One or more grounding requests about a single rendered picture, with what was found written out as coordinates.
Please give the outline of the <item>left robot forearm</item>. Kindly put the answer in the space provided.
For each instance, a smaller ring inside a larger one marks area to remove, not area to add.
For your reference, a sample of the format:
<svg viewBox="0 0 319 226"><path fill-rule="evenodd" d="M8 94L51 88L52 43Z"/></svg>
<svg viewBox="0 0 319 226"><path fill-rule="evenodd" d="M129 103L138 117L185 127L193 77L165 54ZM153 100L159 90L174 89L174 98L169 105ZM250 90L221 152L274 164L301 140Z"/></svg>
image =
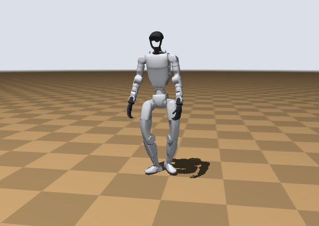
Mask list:
<svg viewBox="0 0 319 226"><path fill-rule="evenodd" d="M180 102L183 103L183 92L182 92L182 79L178 76L179 83L175 85L175 93L176 93L176 100L180 98Z"/></svg>

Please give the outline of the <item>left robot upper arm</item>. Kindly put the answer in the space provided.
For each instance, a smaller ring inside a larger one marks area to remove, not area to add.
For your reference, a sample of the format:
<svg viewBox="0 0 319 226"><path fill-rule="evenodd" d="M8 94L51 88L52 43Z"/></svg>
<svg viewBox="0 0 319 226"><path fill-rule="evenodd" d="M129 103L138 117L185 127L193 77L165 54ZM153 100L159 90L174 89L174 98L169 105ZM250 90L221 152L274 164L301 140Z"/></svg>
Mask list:
<svg viewBox="0 0 319 226"><path fill-rule="evenodd" d="M179 58L176 55L168 54L168 60L172 63L172 71L174 73L174 77L172 77L172 82L174 84L178 84L178 76L180 76L180 67L179 67Z"/></svg>

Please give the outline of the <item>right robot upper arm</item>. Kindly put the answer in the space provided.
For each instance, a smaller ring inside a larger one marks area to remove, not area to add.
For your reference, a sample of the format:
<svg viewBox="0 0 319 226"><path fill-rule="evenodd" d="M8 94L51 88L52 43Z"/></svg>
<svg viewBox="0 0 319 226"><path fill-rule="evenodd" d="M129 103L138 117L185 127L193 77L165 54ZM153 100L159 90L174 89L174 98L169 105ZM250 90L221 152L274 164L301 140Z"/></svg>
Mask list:
<svg viewBox="0 0 319 226"><path fill-rule="evenodd" d="M142 55L138 59L137 75L135 77L135 83L141 84L143 82L143 72L146 64L146 55Z"/></svg>

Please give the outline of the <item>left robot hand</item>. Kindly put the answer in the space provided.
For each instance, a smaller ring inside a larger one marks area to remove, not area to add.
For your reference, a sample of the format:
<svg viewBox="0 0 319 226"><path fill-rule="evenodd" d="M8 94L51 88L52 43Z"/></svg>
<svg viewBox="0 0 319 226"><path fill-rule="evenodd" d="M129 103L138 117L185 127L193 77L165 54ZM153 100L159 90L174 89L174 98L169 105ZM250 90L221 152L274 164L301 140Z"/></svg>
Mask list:
<svg viewBox="0 0 319 226"><path fill-rule="evenodd" d="M176 105L177 105L176 110L172 113L172 114L176 113L176 115L172 118L173 120L178 120L181 117L183 104L180 102L180 98L177 98Z"/></svg>

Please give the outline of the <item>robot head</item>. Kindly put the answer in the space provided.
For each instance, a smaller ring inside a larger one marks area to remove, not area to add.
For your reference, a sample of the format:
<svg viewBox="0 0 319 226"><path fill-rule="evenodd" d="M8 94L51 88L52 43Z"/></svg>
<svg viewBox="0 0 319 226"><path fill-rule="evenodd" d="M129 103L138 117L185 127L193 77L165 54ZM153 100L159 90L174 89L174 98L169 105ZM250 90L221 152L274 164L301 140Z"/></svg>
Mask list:
<svg viewBox="0 0 319 226"><path fill-rule="evenodd" d="M161 43L162 43L162 39L163 39L163 34L159 31L155 31L153 33L151 33L151 35L149 36L149 40L150 40L150 44L151 44L151 47L152 49L154 49L154 53L153 54L161 54L162 52L159 52L159 51L162 51L161 50ZM152 41L155 41L155 42L159 42L159 47L153 47L152 45Z"/></svg>

